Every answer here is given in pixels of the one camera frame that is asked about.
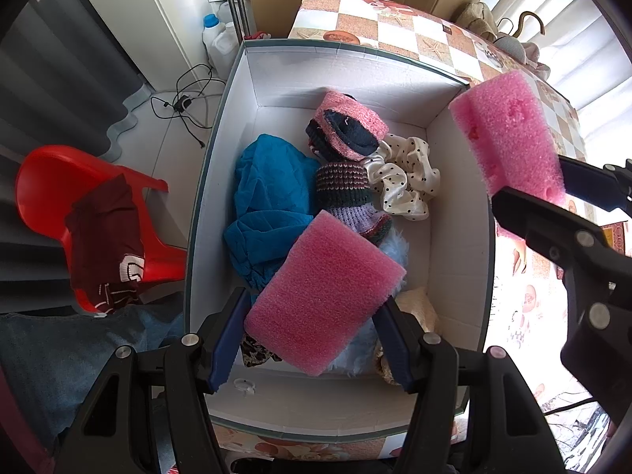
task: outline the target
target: white polka dot scrunchie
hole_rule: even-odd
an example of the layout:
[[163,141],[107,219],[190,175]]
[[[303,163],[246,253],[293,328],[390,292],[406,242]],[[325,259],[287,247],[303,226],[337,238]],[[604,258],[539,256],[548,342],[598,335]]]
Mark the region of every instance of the white polka dot scrunchie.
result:
[[387,134],[377,151],[361,162],[371,186],[381,188],[385,212],[412,221],[428,218],[427,202],[437,195],[441,180],[429,153],[428,143],[419,137]]

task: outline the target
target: blue cloth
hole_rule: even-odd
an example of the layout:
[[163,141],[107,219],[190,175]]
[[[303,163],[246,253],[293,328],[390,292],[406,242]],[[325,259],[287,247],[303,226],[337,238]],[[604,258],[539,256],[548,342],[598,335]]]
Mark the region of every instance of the blue cloth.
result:
[[224,240],[239,276],[262,291],[312,219],[304,213],[258,210],[233,222],[224,232]]
[[263,290],[314,218],[319,167],[289,142],[266,134],[237,161],[237,220],[224,240],[233,267],[251,288]]
[[314,215],[316,171],[320,163],[289,142],[260,135],[235,166],[237,219],[254,210],[286,210]]
[[107,317],[0,316],[0,365],[29,427],[52,451],[118,346],[154,350],[181,337],[182,293]]

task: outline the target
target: knitted sock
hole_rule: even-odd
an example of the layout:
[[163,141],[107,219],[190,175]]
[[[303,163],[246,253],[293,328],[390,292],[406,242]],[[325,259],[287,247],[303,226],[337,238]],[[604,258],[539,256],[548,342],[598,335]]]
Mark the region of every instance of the knitted sock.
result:
[[312,149],[330,162],[362,160],[377,150],[388,131],[377,113],[337,91],[327,91],[306,129]]
[[316,172],[318,206],[376,246],[393,225],[391,216],[371,204],[367,172],[353,162],[331,162]]
[[322,128],[315,119],[310,121],[305,132],[310,138],[309,147],[313,154],[324,158],[328,162],[340,162],[344,160],[344,157],[327,142],[325,132],[322,131]]

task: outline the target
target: white wall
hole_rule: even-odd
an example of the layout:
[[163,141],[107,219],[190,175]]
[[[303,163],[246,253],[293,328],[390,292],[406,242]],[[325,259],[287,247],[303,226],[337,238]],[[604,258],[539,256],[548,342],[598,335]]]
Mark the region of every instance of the white wall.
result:
[[208,0],[90,2],[157,91],[173,89],[184,71],[207,61],[201,32]]

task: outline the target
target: white plastic bottle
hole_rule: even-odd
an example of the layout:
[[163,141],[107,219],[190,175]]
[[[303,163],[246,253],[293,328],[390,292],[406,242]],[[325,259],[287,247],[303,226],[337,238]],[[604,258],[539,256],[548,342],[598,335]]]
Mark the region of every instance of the white plastic bottle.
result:
[[215,38],[209,47],[211,62],[222,80],[228,80],[238,50],[239,42],[237,41],[235,25],[227,23],[226,29]]
[[220,23],[215,14],[208,14],[204,16],[204,31],[201,33],[201,40],[204,41],[206,51],[209,54],[209,60],[214,68],[216,68],[211,58],[211,45],[213,41],[226,29],[224,23]]
[[217,17],[222,23],[232,23],[233,22],[233,14],[231,14],[231,7],[228,5],[228,2],[224,2],[219,6],[219,10],[217,10]]

